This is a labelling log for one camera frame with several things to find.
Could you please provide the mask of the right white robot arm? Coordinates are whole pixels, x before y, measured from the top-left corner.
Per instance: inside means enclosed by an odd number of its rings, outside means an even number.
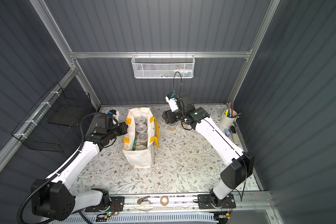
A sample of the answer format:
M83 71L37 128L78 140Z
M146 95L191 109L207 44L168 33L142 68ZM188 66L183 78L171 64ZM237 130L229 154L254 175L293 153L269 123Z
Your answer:
M253 174L254 155L238 147L215 124L211 116L203 109L169 103L170 109L162 114L165 123L178 121L190 125L201 134L218 152L226 168L220 173L220 181L210 190L210 201L215 208L222 207L225 198L241 183Z

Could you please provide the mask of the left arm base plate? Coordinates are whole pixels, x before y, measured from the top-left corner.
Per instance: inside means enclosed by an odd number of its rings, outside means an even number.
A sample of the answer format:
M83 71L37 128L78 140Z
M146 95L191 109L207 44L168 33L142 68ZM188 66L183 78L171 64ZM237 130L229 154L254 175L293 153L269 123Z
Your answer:
M110 204L105 206L96 205L85 208L85 212L121 212L125 204L124 197L110 197Z

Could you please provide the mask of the white canvas tote bag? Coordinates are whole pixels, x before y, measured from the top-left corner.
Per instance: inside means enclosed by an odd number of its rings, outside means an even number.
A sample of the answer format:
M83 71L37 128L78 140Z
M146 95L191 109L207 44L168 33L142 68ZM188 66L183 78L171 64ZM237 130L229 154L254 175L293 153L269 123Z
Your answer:
M128 111L125 123L127 133L123 137L123 153L134 168L148 169L154 164L154 146L159 146L159 125L149 107Z

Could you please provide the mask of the orange label seed jar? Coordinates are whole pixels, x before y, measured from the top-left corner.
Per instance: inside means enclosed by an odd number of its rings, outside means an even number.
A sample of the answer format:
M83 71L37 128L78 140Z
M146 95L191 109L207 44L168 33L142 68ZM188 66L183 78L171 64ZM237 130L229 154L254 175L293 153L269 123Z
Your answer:
M187 124L184 124L184 123L182 123L181 126L186 131L191 131L193 129L190 125L187 125Z

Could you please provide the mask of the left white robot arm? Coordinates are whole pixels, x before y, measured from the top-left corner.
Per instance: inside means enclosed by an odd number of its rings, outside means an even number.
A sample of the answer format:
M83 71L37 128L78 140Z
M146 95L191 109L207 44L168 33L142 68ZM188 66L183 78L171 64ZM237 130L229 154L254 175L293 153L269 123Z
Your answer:
M71 194L70 188L88 162L103 149L113 145L117 137L128 133L128 124L119 122L119 112L92 113L96 123L91 133L85 134L80 128L81 143L78 149L46 179L37 179L31 186L31 194L25 199L17 215L23 223L23 209L31 203L32 213L45 217L46 223L63 221L73 213L87 207L97 206L107 210L111 206L108 190L93 188L86 193Z

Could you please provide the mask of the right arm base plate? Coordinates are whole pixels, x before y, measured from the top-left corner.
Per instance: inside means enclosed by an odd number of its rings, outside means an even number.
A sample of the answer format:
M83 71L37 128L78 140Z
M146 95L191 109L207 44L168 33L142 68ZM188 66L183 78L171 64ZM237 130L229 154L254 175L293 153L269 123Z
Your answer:
M235 209L236 208L236 201L233 194L227 195L221 205L214 206L212 204L211 198L209 194L199 194L197 199L193 200L195 203L198 204L199 209L207 210L207 209Z

